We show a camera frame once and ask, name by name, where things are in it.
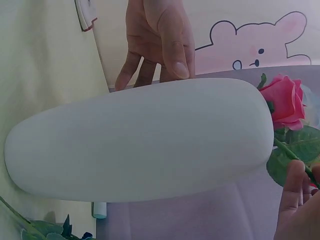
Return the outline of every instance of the white wall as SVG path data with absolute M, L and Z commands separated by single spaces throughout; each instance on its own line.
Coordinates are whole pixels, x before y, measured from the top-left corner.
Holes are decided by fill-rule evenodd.
M 61 223 L 69 213 L 76 235 L 95 233 L 91 203 L 22 192 L 4 161 L 6 136 L 20 121 L 108 92 L 94 35 L 81 31 L 72 0 L 2 0 L 0 22 L 0 196 L 27 218 L 43 220 L 51 212 L 53 220 L 53 211 Z M 20 239 L 5 213 L 0 204 L 0 239 Z

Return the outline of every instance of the wall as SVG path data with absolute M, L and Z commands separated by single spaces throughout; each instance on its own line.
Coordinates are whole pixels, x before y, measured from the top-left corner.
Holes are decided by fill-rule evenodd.
M 96 0 L 99 21 L 95 31 L 109 87 L 114 86 L 127 55 L 125 25 L 127 2 Z M 183 2 L 191 22 L 196 48 L 211 43 L 210 29 L 218 21 L 231 21 L 236 28 L 248 23 L 274 24 L 284 15 L 300 11 L 307 18 L 307 26 L 299 39 L 287 45 L 288 54 L 291 56 L 305 54 L 311 58 L 313 65 L 320 63 L 318 0 L 183 0 Z
M 2 0 L 0 22 L 0 196 L 27 218 L 61 223 L 70 213 L 75 234 L 95 233 L 91 203 L 22 192 L 8 176 L 3 152 L 8 132 L 20 121 L 108 92 L 94 35 L 81 31 L 72 0 Z M 18 238 L 0 204 L 0 239 Z

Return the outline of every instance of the hand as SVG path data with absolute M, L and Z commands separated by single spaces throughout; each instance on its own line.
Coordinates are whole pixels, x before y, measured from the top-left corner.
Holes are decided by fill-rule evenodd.
M 320 182 L 320 165 L 313 167 L 312 173 Z M 309 183 L 304 163 L 293 160 L 283 188 L 274 240 L 320 238 L 320 192 L 312 192 L 311 197 Z
M 123 90 L 144 57 L 135 87 L 152 83 L 157 63 L 160 82 L 195 75 L 195 44 L 182 0 L 129 0 L 126 11 L 128 53 L 115 82 Z

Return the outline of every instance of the white vase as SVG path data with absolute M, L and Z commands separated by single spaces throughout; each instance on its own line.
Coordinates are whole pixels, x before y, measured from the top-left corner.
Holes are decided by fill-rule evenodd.
M 273 124 L 251 84 L 155 84 L 56 107 L 12 129 L 5 163 L 26 192 L 128 202 L 207 191 L 269 158 Z

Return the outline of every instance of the white tube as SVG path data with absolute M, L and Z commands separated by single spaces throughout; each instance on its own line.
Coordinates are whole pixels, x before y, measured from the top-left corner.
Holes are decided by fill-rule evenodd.
M 107 217 L 107 203 L 94 202 L 93 203 L 93 217 L 96 219 L 105 219 Z

